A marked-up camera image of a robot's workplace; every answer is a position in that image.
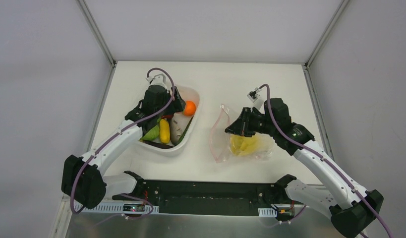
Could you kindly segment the yellow napa cabbage toy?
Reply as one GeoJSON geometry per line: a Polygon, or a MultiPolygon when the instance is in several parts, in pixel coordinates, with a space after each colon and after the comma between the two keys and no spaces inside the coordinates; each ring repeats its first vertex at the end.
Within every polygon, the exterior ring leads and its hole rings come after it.
{"type": "Polygon", "coordinates": [[[244,137],[230,136],[230,150],[235,156],[247,156],[260,150],[261,139],[259,135],[244,137]]]}

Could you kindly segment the orange toy fruit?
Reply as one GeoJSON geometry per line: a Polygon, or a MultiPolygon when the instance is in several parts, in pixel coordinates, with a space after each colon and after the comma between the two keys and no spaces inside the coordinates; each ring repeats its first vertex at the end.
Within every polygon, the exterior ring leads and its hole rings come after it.
{"type": "Polygon", "coordinates": [[[182,114],[186,117],[191,117],[195,114],[196,109],[197,106],[193,101],[186,101],[182,114]]]}

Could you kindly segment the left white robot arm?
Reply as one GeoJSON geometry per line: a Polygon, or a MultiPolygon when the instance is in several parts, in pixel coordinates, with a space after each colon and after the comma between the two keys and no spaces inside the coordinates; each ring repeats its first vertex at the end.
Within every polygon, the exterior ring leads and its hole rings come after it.
{"type": "Polygon", "coordinates": [[[73,213],[95,208],[104,198],[126,194],[139,200],[144,187],[129,173],[106,176],[110,165],[132,144],[139,142],[162,120],[182,112],[185,101],[177,87],[150,85],[138,105],[124,117],[118,128],[104,142],[80,157],[70,155],[64,162],[61,190],[70,197],[73,213]],[[78,202],[82,208],[75,209],[78,202]]]}

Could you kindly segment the clear zip top bag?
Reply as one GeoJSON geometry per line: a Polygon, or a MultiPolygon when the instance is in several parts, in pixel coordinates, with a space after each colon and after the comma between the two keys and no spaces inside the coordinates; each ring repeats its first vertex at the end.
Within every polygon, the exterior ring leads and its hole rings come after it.
{"type": "Polygon", "coordinates": [[[225,104],[209,133],[209,148],[216,163],[228,160],[269,160],[275,149],[274,141],[264,134],[243,137],[225,133],[225,129],[237,119],[238,113],[225,104]]]}

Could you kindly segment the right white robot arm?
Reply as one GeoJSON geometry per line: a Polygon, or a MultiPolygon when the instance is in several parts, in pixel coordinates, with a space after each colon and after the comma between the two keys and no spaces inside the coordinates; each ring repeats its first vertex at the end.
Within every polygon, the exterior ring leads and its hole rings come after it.
{"type": "Polygon", "coordinates": [[[280,203],[301,202],[331,220],[346,238],[360,235],[377,217],[384,197],[368,190],[331,160],[304,126],[291,120],[288,106],[280,98],[264,102],[264,113],[244,107],[225,133],[253,137],[265,134],[290,156],[305,165],[327,188],[320,191],[286,175],[277,181],[274,197],[280,203]]]}

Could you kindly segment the white plastic basket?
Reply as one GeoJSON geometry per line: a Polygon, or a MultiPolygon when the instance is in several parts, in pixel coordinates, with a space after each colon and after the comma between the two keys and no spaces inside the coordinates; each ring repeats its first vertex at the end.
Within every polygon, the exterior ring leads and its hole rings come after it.
{"type": "Polygon", "coordinates": [[[180,84],[179,86],[177,86],[177,89],[183,100],[192,101],[196,105],[196,112],[192,117],[184,116],[182,113],[174,115],[174,120],[178,122],[178,125],[181,128],[182,132],[185,132],[183,134],[181,142],[178,145],[173,145],[171,142],[168,143],[171,148],[159,148],[157,146],[140,141],[136,145],[139,149],[165,157],[176,157],[184,151],[194,131],[197,121],[201,116],[201,109],[204,101],[203,97],[195,88],[180,84]]]}

